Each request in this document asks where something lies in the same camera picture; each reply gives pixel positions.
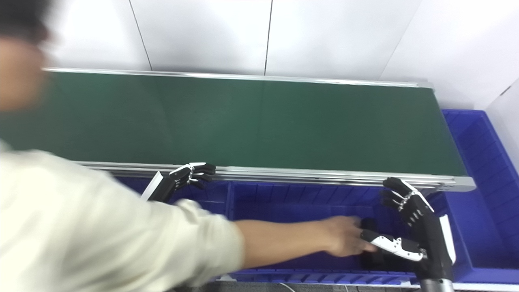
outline forearm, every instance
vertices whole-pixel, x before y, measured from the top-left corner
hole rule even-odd
[[[327,231],[322,221],[283,224],[244,220],[235,224],[244,238],[244,269],[327,250]]]

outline white shirt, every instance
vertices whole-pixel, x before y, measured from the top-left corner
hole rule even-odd
[[[164,291],[242,265],[239,230],[195,202],[144,202],[104,172],[2,148],[0,291]]]

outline robotic hand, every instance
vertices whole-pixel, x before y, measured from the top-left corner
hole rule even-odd
[[[192,184],[203,189],[203,181],[211,181],[216,167],[208,163],[189,163],[163,176],[158,171],[141,195],[145,201],[167,202],[173,193],[182,187]]]
[[[454,291],[452,265],[456,260],[447,215],[437,217],[422,193],[399,178],[383,185],[382,204],[396,209],[416,240],[394,239],[364,229],[361,237],[396,256],[414,262],[414,272],[425,292]]]

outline shirt sleeve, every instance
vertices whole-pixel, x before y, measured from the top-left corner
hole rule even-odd
[[[58,205],[49,231],[62,255],[57,290],[164,291],[242,266],[242,235],[225,217],[189,200],[142,201],[105,173],[48,156],[40,171]]]

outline panel seam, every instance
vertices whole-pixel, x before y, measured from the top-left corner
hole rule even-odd
[[[131,4],[131,0],[128,0],[130,4],[131,12],[133,13],[133,19],[135,20],[135,25],[137,25],[137,30],[139,31],[139,36],[141,37],[142,46],[144,48],[144,53],[146,54],[146,58],[148,59],[149,69],[153,71],[152,62],[149,60],[148,50],[146,49],[146,45],[144,44],[144,39],[142,37],[141,28],[139,27],[139,23],[137,22],[137,16],[135,15],[135,10],[133,10],[133,5]]]

